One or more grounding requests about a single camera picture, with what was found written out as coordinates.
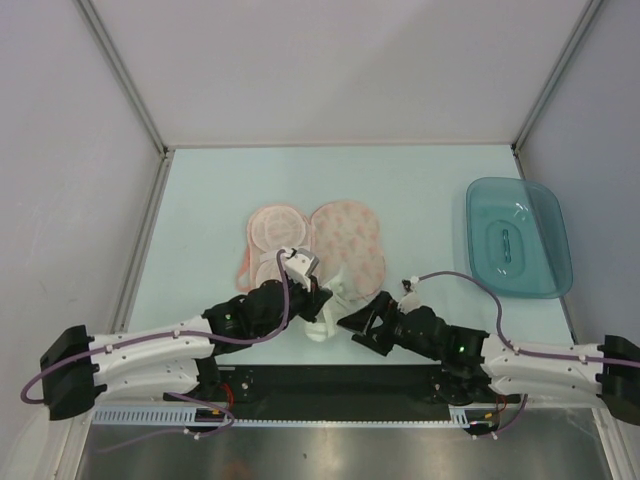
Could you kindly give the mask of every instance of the metal frame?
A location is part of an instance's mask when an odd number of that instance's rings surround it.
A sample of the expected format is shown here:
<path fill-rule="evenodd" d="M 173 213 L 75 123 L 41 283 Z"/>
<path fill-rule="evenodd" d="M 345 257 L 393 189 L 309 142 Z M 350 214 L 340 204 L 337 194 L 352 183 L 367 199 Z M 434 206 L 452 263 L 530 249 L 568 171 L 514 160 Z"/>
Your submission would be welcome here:
<path fill-rule="evenodd" d="M 174 151 L 167 153 L 158 167 L 109 332 L 124 331 L 129 325 L 131 311 L 140 284 L 140 278 L 142 277 L 142 270 L 147 258 L 153 229 L 156 224 L 158 211 L 160 210 L 160 204 L 162 203 L 162 196 L 169 179 L 169 171 L 171 170 L 174 153 Z"/>
<path fill-rule="evenodd" d="M 73 0 L 73 3 L 76 5 L 80 15 L 85 20 L 91 35 L 103 54 L 105 61 L 113 71 L 116 80 L 123 89 L 125 97 L 127 97 L 127 100 L 129 100 L 129 103 L 133 107 L 133 111 L 142 122 L 151 143 L 153 143 L 160 155 L 165 155 L 167 153 L 167 147 L 162 141 L 160 132 L 158 131 L 149 110 L 140 96 L 140 92 L 133 83 L 129 70 L 122 61 L 118 50 L 116 50 L 113 40 L 111 39 L 109 32 L 107 32 L 104 22 L 100 18 L 92 0 Z"/>
<path fill-rule="evenodd" d="M 552 99 L 558 85 L 564 78 L 569 64 L 584 43 L 585 38 L 591 31 L 591 27 L 594 25 L 595 20 L 598 17 L 598 14 L 602 11 L 607 2 L 608 0 L 589 0 L 589 3 L 583 9 L 578 22 L 562 49 L 562 53 L 560 53 L 560 57 L 556 61 L 545 82 L 544 88 L 540 92 L 540 95 L 538 95 L 538 98 L 518 132 L 518 136 L 513 143 L 513 150 L 516 154 L 519 154 L 522 150 L 522 147 L 527 141 L 533 127 L 544 112 L 547 104 Z"/>

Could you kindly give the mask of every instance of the plastic container lid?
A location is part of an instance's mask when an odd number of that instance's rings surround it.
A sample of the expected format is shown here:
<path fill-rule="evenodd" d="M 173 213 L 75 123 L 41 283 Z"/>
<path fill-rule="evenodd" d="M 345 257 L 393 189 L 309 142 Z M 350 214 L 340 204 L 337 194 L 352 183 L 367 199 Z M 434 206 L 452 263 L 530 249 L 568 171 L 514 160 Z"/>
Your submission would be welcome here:
<path fill-rule="evenodd" d="M 548 188 L 513 178 L 481 178 L 467 189 L 473 276 L 497 294 L 557 298 L 573 283 L 560 204 Z"/>

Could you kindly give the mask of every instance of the metal edge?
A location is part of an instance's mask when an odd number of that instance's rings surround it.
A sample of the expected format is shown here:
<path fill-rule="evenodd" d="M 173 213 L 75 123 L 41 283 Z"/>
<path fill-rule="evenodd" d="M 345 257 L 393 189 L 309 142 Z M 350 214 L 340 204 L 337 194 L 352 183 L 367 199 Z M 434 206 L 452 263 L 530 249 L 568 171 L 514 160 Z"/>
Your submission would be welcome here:
<path fill-rule="evenodd" d="M 162 203 L 164 189 L 169 179 L 169 171 L 171 170 L 174 153 L 173 151 L 167 153 L 156 173 L 133 255 L 125 275 L 124 284 L 110 329 L 111 332 L 124 331 L 129 326 L 136 292 L 138 291 L 140 277 L 142 276 L 147 252 L 149 251 L 149 244 L 151 243 L 153 228 L 155 227 L 158 211 Z"/>
<path fill-rule="evenodd" d="M 158 127 L 153 121 L 149 110 L 147 109 L 140 92 L 136 88 L 129 70 L 122 61 L 122 57 L 118 53 L 104 22 L 100 18 L 98 11 L 92 0 L 73 0 L 78 8 L 80 15 L 84 19 L 91 35 L 96 41 L 98 48 L 102 52 L 107 64 L 116 77 L 116 80 L 122 87 L 129 104 L 142 122 L 144 129 L 149 136 L 151 142 L 155 146 L 159 154 L 165 155 L 167 148 L 162 141 Z"/>
<path fill-rule="evenodd" d="M 640 478 L 640 472 L 629 455 L 618 421 L 605 409 L 593 409 L 593 416 L 613 479 Z"/>
<path fill-rule="evenodd" d="M 566 41 L 558 60 L 551 69 L 551 73 L 545 81 L 542 91 L 536 98 L 533 107 L 527 114 L 527 117 L 516 136 L 514 141 L 514 150 L 520 152 L 524 146 L 529 134 L 533 130 L 533 127 L 537 123 L 538 119 L 542 115 L 545 107 L 551 100 L 553 94 L 556 92 L 560 82 L 564 78 L 567 72 L 569 63 L 573 60 L 578 49 L 584 43 L 587 34 L 590 32 L 591 27 L 595 23 L 598 14 L 602 11 L 604 5 L 608 0 L 589 0 L 587 5 L 582 10 L 580 17 L 576 25 L 574 26 L 568 40 Z"/>
<path fill-rule="evenodd" d="M 299 140 L 272 142 L 213 142 L 213 143 L 177 143 L 169 145 L 171 150 L 204 150 L 225 148 L 307 148 L 307 147 L 414 147 L 414 146 L 481 146 L 494 147 L 509 143 L 509 139 L 468 139 L 444 138 L 425 139 L 386 139 L 386 140 Z"/>
<path fill-rule="evenodd" d="M 73 480 L 76 478 L 90 427 L 91 413 L 76 417 L 71 421 L 69 434 L 64 443 L 60 462 L 53 478 L 56 480 Z"/>

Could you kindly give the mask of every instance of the stainless steel surface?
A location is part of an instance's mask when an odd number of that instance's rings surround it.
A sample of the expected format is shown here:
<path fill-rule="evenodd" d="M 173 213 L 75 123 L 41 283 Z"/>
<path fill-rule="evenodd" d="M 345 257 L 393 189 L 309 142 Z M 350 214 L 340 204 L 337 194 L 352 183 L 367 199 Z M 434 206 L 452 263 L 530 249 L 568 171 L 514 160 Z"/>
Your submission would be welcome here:
<path fill-rule="evenodd" d="M 613 478 L 590 410 L 526 411 L 498 441 L 473 441 L 461 430 L 238 428 L 197 442 L 171 434 L 90 453 L 149 431 L 93 426 L 77 479 Z"/>

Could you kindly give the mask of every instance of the white plastic piece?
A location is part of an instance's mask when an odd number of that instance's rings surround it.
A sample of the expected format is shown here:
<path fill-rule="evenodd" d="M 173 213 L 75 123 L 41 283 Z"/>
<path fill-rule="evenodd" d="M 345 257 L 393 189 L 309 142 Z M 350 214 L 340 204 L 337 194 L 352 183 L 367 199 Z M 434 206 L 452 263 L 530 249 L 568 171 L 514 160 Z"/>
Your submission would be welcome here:
<path fill-rule="evenodd" d="M 91 362 L 99 365 L 94 374 L 96 385 L 107 385 L 96 402 L 122 398 L 157 398 L 164 392 L 186 393 L 198 385 L 195 359 L 211 356 L 215 344 L 206 337 L 184 335 L 181 329 L 211 333 L 209 321 L 198 316 L 164 327 L 139 333 L 96 335 L 89 348 L 105 347 L 113 352 L 113 344 L 153 333 L 172 334 L 156 340 L 119 348 L 111 354 L 97 354 Z"/>
<path fill-rule="evenodd" d="M 422 302 L 420 301 L 420 295 L 418 295 L 415 291 L 407 293 L 402 299 L 398 302 L 398 310 L 400 313 L 407 314 L 413 310 L 416 310 L 422 306 Z"/>
<path fill-rule="evenodd" d="M 351 298 L 354 288 L 346 268 L 340 268 L 338 274 L 323 285 L 333 292 L 333 296 L 324 304 L 318 314 L 316 323 L 305 322 L 304 332 L 314 342 L 324 342 L 337 333 L 338 320 L 365 307 L 373 298 L 365 297 L 356 300 Z"/>
<path fill-rule="evenodd" d="M 598 345 L 553 346 L 520 344 L 520 354 L 506 348 L 497 335 L 485 339 L 481 355 L 485 358 L 482 369 L 491 377 L 491 389 L 502 395 L 529 393 L 564 401 L 601 406 L 597 397 L 602 385 L 596 375 L 603 366 L 597 362 L 581 363 L 579 360 L 559 360 L 524 355 L 523 350 L 533 352 L 572 355 L 574 357 L 602 357 Z"/>
<path fill-rule="evenodd" d="M 301 248 L 295 255 L 284 262 L 284 269 L 289 278 L 301 284 L 308 292 L 311 291 L 311 279 L 309 276 L 318 265 L 318 257 L 309 250 Z"/>

